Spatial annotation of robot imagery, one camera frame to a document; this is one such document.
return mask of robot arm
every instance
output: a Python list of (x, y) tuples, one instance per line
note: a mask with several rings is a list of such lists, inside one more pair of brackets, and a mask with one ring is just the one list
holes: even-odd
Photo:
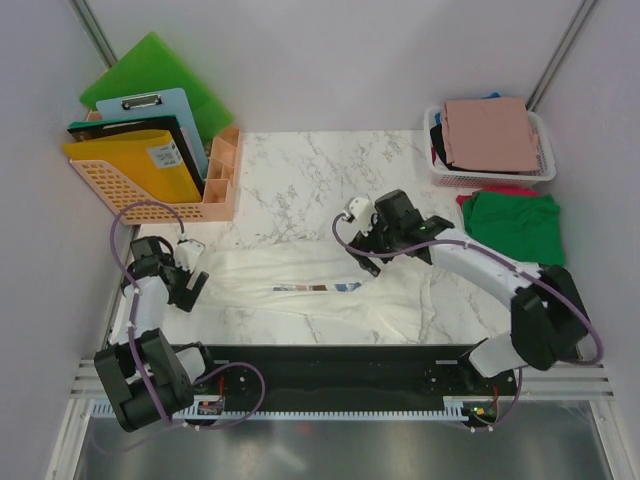
[(556, 361), (568, 358), (587, 335), (580, 319), (537, 285), (542, 282), (551, 286), (586, 315), (571, 275), (564, 268), (509, 268), (512, 260), (481, 246), (451, 222), (437, 216), (423, 219), (401, 190), (373, 204), (368, 198), (354, 198), (347, 204), (344, 217), (359, 228), (347, 251), (372, 275), (377, 276), (380, 268), (358, 251), (383, 254), (382, 262), (387, 263), (393, 257), (384, 254), (402, 254), (414, 245), (433, 242), (407, 255), (457, 273), (511, 311), (511, 331), (476, 345), (463, 359), (484, 378), (524, 365), (547, 370)]
[[(172, 347), (160, 327), (167, 304), (190, 312), (209, 278), (198, 269), (205, 246), (193, 239), (176, 246), (162, 237), (143, 237), (131, 242), (133, 262), (128, 271), (138, 282), (139, 300), (125, 278), (122, 291), (126, 299), (125, 318), (136, 308), (135, 344), (149, 377), (169, 415), (193, 404), (193, 381), (205, 371), (200, 345)], [(160, 419), (150, 392), (136, 368), (128, 344), (128, 325), (114, 332), (111, 345), (96, 353), (96, 371), (118, 419), (131, 432)]]

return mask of plastic basket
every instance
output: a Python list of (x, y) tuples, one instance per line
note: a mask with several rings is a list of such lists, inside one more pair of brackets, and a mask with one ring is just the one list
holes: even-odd
[(556, 165), (549, 143), (549, 136), (540, 117), (527, 112), (533, 131), (538, 134), (538, 165), (540, 170), (518, 175), (505, 173), (457, 172), (436, 167), (431, 161), (431, 136), (429, 130), (436, 126), (435, 114), (442, 111), (442, 107), (428, 108), (424, 114), (424, 139), (427, 157), (429, 159), (429, 173), (435, 185), (448, 187), (491, 187), (514, 186), (531, 187), (538, 182), (548, 182), (556, 176)]
[[(238, 177), (242, 160), (242, 134), (236, 127), (226, 128), (213, 139), (204, 195), (200, 203), (172, 203), (185, 222), (219, 222), (233, 219)], [(140, 200), (156, 200), (103, 160), (72, 161), (71, 165), (111, 209), (118, 213)], [(127, 212), (125, 225), (171, 223), (175, 218), (161, 207), (141, 206)]]

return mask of peach desk organizer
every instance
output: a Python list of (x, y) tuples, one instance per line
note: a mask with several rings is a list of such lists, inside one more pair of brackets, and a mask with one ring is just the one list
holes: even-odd
[[(232, 220), (241, 160), (242, 134), (237, 127), (228, 127), (213, 139), (202, 202), (169, 205), (185, 222)], [(84, 160), (71, 162), (71, 165), (113, 213), (133, 202), (156, 200), (108, 162)], [(175, 218), (167, 210), (147, 205), (130, 210), (122, 218), (125, 225), (172, 222)]]

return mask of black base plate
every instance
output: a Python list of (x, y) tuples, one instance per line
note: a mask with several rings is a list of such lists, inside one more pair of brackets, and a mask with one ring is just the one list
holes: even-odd
[[(444, 396), (493, 396), (516, 389), (512, 371), (472, 390), (460, 377), (458, 359), (472, 345), (405, 346), (215, 346), (204, 347), (208, 371), (243, 361), (258, 368), (267, 393), (264, 412), (438, 411)], [(260, 394), (256, 375), (231, 368), (224, 376), (225, 409), (251, 410)], [(199, 394), (218, 394), (212, 379)]]

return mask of white marble surface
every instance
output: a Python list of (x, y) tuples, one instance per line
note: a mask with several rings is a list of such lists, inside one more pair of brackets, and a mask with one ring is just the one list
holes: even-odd
[[(216, 250), (329, 238), (331, 221), (349, 198), (375, 199), (396, 188), (423, 216), (438, 214), (460, 225), (454, 200), (461, 190), (431, 185), (426, 161), (417, 131), (248, 134), (234, 221), (187, 224), (187, 233)], [(149, 234), (177, 241), (173, 225), (143, 226), (141, 235)], [(474, 343), (509, 327), (501, 304), (451, 273), (434, 269), (431, 298), (435, 317), (410, 339), (283, 312), (218, 308), (203, 318), (197, 305), (192, 315), (167, 307), (163, 331), (173, 343), (441, 344)]]

